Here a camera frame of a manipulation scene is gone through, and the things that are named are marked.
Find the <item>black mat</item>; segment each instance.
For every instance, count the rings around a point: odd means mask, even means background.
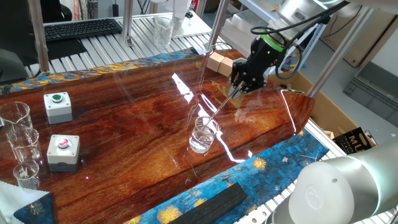
[[[49,60],[67,57],[87,52],[85,46],[78,39],[58,40],[47,42]],[[36,58],[19,56],[25,66],[37,64]]]

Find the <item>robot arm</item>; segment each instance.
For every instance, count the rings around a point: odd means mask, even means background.
[[[355,223],[398,204],[398,139],[306,166],[267,224]]]
[[[239,58],[234,62],[231,85],[236,88],[243,82],[240,92],[245,93],[266,86],[264,72],[274,65],[277,67],[276,75],[281,78],[278,68],[291,46],[295,45],[302,54],[302,49],[295,44],[295,40],[315,24],[328,22],[333,13],[347,5],[349,2],[341,1],[327,9],[314,0],[285,0],[278,8],[280,16],[278,21],[271,22],[268,27],[254,27],[251,30],[253,34],[259,36],[251,44],[251,54],[248,59]],[[298,68],[299,66],[296,66],[291,76]]]

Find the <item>white button box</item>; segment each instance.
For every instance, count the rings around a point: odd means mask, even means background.
[[[67,92],[44,95],[44,105],[50,124],[72,120],[72,104]]]

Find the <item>green button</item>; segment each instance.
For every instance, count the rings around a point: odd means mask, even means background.
[[[52,98],[55,99],[55,100],[61,100],[61,96],[60,95],[53,95]]]
[[[61,95],[58,95],[58,94],[55,94],[55,95],[52,96],[52,101],[53,101],[54,103],[59,103],[59,102],[62,101],[62,96],[61,96]]]

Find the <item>stirring rod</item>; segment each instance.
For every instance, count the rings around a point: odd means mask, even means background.
[[[239,89],[242,87],[242,85],[244,84],[244,82],[241,82],[238,87],[236,87],[236,89],[232,92],[232,94],[224,100],[224,102],[221,104],[221,106],[216,110],[216,112],[213,113],[213,115],[211,115],[209,121],[206,123],[206,125],[204,125],[204,127],[202,127],[201,131],[204,130],[205,127],[207,127],[210,124],[210,121],[216,116],[216,114],[218,112],[220,112],[220,110],[225,106],[225,104],[227,104],[227,102],[232,99],[232,97],[234,97],[235,94],[237,94],[237,92],[239,91]]]

